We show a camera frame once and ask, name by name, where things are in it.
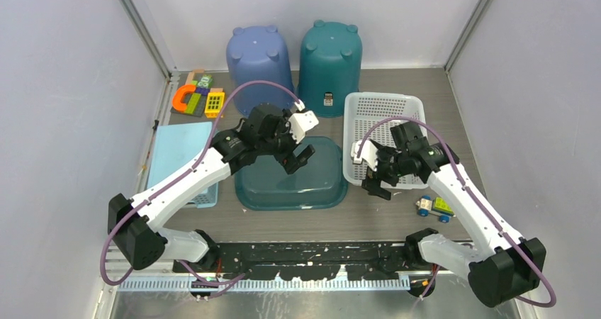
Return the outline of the white plastic basket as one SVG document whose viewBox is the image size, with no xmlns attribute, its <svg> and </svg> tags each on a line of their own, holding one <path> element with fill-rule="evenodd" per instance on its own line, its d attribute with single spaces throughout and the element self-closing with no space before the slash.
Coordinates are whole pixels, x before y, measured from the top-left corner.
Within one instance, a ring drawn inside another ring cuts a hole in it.
<svg viewBox="0 0 601 319">
<path fill-rule="evenodd" d="M 364 135 L 377 122 L 394 116 L 404 116 L 426 123 L 425 110 L 421 100 L 415 96 L 381 92 L 354 92 L 345 98 L 344 127 L 343 127 L 343 163 L 344 178 L 355 186 L 361 186 L 368 165 L 353 163 L 351 156 L 355 142 L 363 139 Z M 390 121 L 377 127 L 369 139 L 386 145 L 394 146 L 390 128 L 404 123 L 404 120 Z M 427 185 L 419 177 L 408 175 L 401 177 L 396 186 L 382 182 L 385 189 L 426 189 Z"/>
</svg>

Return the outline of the light blue plastic basket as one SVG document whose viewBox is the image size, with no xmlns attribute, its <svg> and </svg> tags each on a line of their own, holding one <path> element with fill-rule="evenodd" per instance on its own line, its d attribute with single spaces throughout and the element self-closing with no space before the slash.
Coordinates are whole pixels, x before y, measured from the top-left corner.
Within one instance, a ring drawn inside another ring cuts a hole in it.
<svg viewBox="0 0 601 319">
<path fill-rule="evenodd" d="M 211 128 L 211 122 L 158 127 L 152 148 L 147 187 L 158 184 L 200 154 Z"/>
</svg>

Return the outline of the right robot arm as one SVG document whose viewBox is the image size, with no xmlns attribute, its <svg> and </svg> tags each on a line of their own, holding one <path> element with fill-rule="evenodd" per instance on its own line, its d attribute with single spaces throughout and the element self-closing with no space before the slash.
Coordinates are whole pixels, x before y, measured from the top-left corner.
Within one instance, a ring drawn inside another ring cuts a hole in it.
<svg viewBox="0 0 601 319">
<path fill-rule="evenodd" d="M 419 177 L 451 207 L 475 246 L 426 228 L 406 237 L 407 265 L 417 270 L 428 264 L 444 267 L 467 280 L 476 298 L 490 308 L 514 298 L 543 308 L 556 305 L 556 293 L 542 272 L 546 248 L 541 241 L 525 239 L 502 218 L 432 127 L 404 116 L 399 121 L 390 129 L 394 146 L 377 143 L 370 132 L 352 145 L 353 162 L 368 165 L 362 188 L 389 200 L 391 193 L 381 183 L 394 186 L 406 175 Z"/>
</svg>

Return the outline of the teal plastic basket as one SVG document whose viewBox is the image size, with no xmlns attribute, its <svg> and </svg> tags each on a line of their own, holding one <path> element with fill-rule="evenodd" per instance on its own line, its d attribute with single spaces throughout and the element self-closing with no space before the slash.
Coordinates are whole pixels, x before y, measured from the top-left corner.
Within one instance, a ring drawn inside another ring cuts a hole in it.
<svg viewBox="0 0 601 319">
<path fill-rule="evenodd" d="M 271 156 L 261 156 L 234 175 L 240 203 L 253 211 L 299 211 L 326 209 L 341 203 L 349 188 L 342 174 L 342 149 L 324 136 L 306 137 L 295 150 L 306 145 L 315 153 L 308 163 L 287 174 Z"/>
</svg>

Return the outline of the teal plastic bucket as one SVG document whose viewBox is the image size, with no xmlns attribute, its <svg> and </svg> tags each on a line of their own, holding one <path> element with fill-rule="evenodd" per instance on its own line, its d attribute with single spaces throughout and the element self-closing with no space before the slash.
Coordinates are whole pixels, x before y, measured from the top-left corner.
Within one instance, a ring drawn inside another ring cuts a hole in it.
<svg viewBox="0 0 601 319">
<path fill-rule="evenodd" d="M 303 37 L 297 92 L 317 116 L 344 114 L 348 94 L 359 90 L 363 46 L 354 24 L 316 20 Z"/>
</svg>

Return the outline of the blue plastic bucket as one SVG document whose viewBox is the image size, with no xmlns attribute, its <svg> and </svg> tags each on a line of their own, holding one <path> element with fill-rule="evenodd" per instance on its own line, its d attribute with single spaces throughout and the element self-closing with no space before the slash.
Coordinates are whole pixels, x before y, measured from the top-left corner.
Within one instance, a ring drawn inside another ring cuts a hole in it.
<svg viewBox="0 0 601 319">
<path fill-rule="evenodd" d="M 235 86 L 265 80 L 294 90 L 288 48 L 276 26 L 234 28 L 225 56 Z M 261 103 L 282 109 L 292 107 L 294 99 L 277 87 L 256 84 L 238 92 L 233 103 L 242 115 L 248 116 Z"/>
</svg>

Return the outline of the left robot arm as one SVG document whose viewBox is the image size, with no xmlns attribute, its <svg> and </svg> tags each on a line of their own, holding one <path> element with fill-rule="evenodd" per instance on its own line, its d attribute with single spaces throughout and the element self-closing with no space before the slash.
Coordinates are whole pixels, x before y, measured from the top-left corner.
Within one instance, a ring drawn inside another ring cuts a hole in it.
<svg viewBox="0 0 601 319">
<path fill-rule="evenodd" d="M 263 103 L 235 128 L 217 132 L 195 157 L 149 189 L 108 203 L 108 234 L 134 270 L 146 269 L 160 259 L 185 260 L 200 272 L 211 271 L 218 261 L 208 238 L 198 230 L 183 232 L 165 223 L 192 199 L 258 157 L 272 156 L 293 174 L 308 163 L 315 150 L 295 151 L 319 120 L 295 104 L 296 111 Z"/>
</svg>

